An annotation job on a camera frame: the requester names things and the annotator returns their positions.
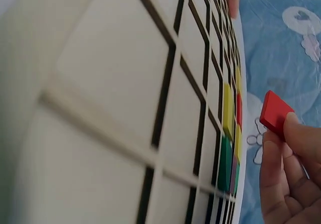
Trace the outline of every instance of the colored tile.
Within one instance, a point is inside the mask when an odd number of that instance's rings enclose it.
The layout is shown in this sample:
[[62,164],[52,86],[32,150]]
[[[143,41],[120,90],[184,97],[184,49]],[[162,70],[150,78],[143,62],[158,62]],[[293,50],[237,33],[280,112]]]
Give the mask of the colored tile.
[[233,194],[235,190],[235,180],[236,180],[236,169],[238,165],[238,160],[235,155],[233,155],[233,164],[231,172],[231,181],[230,181],[230,193]]
[[236,138],[235,138],[235,154],[239,161],[242,157],[242,131],[239,125],[236,126]]
[[289,112],[294,112],[294,110],[278,95],[269,91],[264,98],[260,122],[285,141],[283,125]]
[[223,137],[218,177],[218,188],[223,192],[229,192],[230,190],[232,155],[233,153],[230,140],[227,137]]
[[243,105],[242,105],[242,96],[238,93],[236,96],[236,123],[240,126],[242,130],[242,119],[243,119]]
[[224,110],[223,110],[223,130],[230,140],[234,137],[234,100],[231,87],[224,83]]
[[236,67],[236,90],[242,95],[242,77],[240,66]]
[[239,183],[239,172],[240,172],[240,164],[238,163],[236,166],[234,193],[237,192],[237,185]]

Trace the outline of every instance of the red block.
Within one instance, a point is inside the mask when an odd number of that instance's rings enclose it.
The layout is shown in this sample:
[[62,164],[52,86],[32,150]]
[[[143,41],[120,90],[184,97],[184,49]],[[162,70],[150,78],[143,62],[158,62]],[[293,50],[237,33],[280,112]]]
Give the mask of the red block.
[[242,130],[242,97],[238,93],[236,96],[236,105],[237,105],[237,111],[236,111],[236,123],[240,126]]
[[283,125],[286,115],[294,110],[278,95],[269,91],[265,95],[260,122],[285,141]]

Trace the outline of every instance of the yellow tile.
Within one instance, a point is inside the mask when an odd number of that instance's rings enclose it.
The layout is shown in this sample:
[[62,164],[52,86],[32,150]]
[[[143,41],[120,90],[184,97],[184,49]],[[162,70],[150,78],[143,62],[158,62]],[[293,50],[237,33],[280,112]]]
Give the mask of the yellow tile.
[[235,138],[235,154],[239,161],[241,162],[241,157],[242,157],[242,131],[241,127],[237,125],[236,127],[236,138]]
[[226,136],[232,141],[234,123],[234,101],[231,87],[228,83],[224,83],[224,110],[223,110],[223,130]]
[[236,89],[237,92],[242,95],[242,78],[240,66],[236,67]]

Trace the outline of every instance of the white cartoon character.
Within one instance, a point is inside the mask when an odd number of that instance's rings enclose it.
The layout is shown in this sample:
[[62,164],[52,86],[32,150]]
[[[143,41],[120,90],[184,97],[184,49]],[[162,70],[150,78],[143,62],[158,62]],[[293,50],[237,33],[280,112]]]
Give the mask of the white cartoon character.
[[253,158],[253,162],[257,165],[262,163],[262,139],[263,133],[266,131],[266,128],[259,121],[262,107],[263,103],[261,100],[257,96],[248,92],[246,118],[246,126],[248,130],[247,148],[255,148],[256,153]]
[[283,14],[284,23],[291,30],[303,35],[302,47],[313,62],[320,62],[321,49],[316,36],[321,32],[320,18],[303,7],[289,7]]
[[255,119],[255,125],[257,129],[257,134],[255,135],[249,135],[247,137],[247,144],[249,145],[258,145],[259,148],[256,151],[255,157],[254,157],[254,164],[260,165],[262,163],[262,141],[263,141],[263,134],[266,132],[266,128],[263,124],[260,123],[259,118]]

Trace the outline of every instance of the blue bedsheet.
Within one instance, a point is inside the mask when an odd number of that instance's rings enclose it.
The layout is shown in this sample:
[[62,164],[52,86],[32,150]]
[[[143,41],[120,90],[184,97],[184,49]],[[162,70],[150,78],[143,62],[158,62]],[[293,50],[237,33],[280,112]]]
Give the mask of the blue bedsheet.
[[321,127],[321,0],[241,0],[248,98],[240,223],[263,223],[259,197],[264,95],[273,90],[304,124]]

